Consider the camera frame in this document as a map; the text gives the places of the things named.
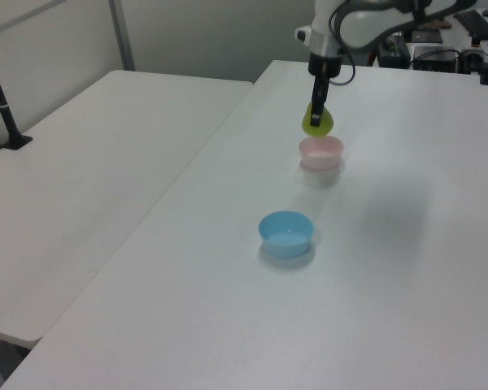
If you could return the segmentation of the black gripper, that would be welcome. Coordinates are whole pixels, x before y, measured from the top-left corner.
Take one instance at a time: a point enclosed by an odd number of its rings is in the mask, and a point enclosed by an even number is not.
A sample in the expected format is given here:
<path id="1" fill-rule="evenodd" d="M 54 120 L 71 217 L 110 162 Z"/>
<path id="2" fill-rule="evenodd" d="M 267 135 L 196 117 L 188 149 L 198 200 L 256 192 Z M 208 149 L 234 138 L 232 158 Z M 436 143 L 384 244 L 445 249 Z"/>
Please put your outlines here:
<path id="1" fill-rule="evenodd" d="M 342 56 L 323 57 L 310 53 L 308 71 L 315 77 L 312 90 L 310 125 L 320 126 L 329 91 L 329 81 L 341 72 Z"/>

